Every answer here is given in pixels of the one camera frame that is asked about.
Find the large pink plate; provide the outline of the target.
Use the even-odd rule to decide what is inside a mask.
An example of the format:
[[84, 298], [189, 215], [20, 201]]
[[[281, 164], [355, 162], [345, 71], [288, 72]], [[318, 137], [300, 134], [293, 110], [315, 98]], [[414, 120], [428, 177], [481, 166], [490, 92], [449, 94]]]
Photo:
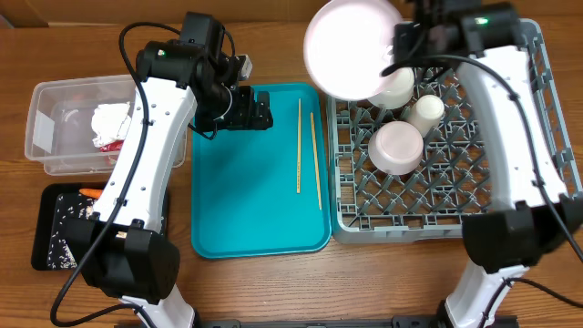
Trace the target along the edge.
[[343, 100], [373, 97], [392, 83], [382, 71], [394, 62], [399, 11], [384, 0], [332, 0], [309, 23], [303, 58], [312, 81]]

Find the white napkin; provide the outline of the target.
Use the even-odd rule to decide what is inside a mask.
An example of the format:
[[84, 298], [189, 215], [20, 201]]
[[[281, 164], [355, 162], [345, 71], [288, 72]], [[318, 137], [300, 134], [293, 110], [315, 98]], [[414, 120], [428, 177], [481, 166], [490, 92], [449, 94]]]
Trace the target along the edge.
[[129, 110], [129, 102], [101, 104], [94, 110], [91, 128], [95, 133], [92, 141], [96, 148], [126, 138], [131, 123]]

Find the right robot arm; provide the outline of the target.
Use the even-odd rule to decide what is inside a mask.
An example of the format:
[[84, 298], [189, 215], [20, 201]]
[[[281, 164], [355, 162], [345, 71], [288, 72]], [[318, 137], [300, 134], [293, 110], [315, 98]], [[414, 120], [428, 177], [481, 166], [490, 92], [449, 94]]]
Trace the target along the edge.
[[463, 219], [469, 261], [435, 316], [437, 327], [513, 327], [496, 310], [540, 259], [573, 243], [582, 203], [568, 196], [547, 149], [532, 93], [530, 55], [508, 2], [417, 1], [394, 29], [393, 69], [453, 69], [476, 114], [491, 207]]

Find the orange carrot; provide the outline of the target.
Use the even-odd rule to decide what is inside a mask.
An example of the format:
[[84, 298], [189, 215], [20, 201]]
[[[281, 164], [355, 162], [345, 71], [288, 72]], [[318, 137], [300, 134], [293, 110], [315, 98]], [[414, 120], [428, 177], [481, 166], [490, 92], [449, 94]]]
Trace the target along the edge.
[[80, 189], [78, 192], [83, 196], [98, 200], [101, 197], [103, 190], [83, 188]]

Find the wooden chopstick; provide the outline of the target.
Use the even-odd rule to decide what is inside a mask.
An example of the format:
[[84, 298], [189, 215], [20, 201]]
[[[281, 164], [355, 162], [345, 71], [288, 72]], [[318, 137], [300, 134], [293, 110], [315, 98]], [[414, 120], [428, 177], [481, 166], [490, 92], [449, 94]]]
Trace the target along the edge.
[[298, 125], [297, 125], [297, 179], [296, 192], [301, 193], [302, 186], [302, 100], [298, 99]]
[[314, 174], [315, 174], [315, 183], [316, 183], [316, 192], [318, 197], [318, 205], [319, 210], [322, 210], [322, 192], [321, 192], [321, 179], [320, 179], [320, 168], [319, 168], [319, 159], [318, 159], [318, 148], [317, 148], [317, 140], [316, 140], [316, 131], [315, 131], [315, 119], [314, 113], [310, 113], [311, 119], [311, 133], [312, 133], [312, 152], [313, 152], [313, 160], [314, 160]]

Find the white bowl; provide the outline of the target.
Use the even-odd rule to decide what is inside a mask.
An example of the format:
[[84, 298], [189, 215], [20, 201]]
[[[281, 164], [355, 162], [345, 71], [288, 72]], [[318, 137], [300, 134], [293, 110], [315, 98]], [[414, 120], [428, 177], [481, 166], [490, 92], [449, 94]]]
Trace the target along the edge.
[[406, 105], [414, 93], [414, 72], [410, 67], [397, 69], [388, 76], [387, 87], [368, 101], [384, 109], [397, 109]]

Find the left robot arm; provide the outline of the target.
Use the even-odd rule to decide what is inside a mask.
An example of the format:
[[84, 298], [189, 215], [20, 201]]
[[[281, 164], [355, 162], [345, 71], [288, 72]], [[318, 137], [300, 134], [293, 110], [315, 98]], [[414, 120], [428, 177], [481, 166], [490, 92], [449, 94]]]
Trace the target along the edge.
[[270, 98], [246, 85], [248, 56], [224, 53], [232, 36], [211, 15], [189, 12], [166, 42], [151, 41], [127, 69], [135, 106], [107, 186], [86, 219], [66, 222], [74, 275], [133, 311], [147, 327], [194, 327], [197, 312], [176, 280], [179, 249], [162, 210], [184, 132], [212, 139], [223, 129], [272, 126]]

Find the white cup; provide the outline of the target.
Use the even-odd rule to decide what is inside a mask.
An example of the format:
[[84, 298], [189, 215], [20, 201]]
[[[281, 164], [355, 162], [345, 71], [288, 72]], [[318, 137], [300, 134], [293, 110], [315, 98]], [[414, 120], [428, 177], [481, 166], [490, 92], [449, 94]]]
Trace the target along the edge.
[[432, 128], [437, 128], [445, 113], [445, 104], [440, 97], [420, 97], [409, 110], [405, 121], [414, 126], [424, 138]]

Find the red snack wrapper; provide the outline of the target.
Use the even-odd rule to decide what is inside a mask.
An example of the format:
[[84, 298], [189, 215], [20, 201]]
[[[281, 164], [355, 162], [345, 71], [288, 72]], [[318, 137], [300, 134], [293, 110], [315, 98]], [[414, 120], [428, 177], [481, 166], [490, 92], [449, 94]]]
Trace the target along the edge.
[[102, 153], [105, 153], [107, 155], [106, 161], [108, 164], [110, 164], [110, 165], [116, 164], [117, 159], [118, 159], [118, 153], [122, 149], [123, 143], [124, 143], [123, 140], [116, 140], [116, 141], [113, 141], [112, 143], [109, 143], [109, 144], [99, 148], [99, 150]]

